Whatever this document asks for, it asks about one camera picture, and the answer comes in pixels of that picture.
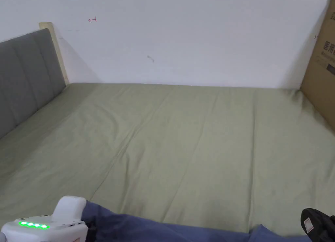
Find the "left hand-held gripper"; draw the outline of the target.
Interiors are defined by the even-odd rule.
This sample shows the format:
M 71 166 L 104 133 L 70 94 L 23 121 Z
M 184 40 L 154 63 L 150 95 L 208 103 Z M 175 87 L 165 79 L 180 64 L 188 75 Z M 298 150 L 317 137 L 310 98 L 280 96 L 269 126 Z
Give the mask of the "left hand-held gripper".
M 1 242 L 85 242 L 88 227 L 81 219 L 85 198 L 62 197 L 51 215 L 18 218 L 4 224 Z

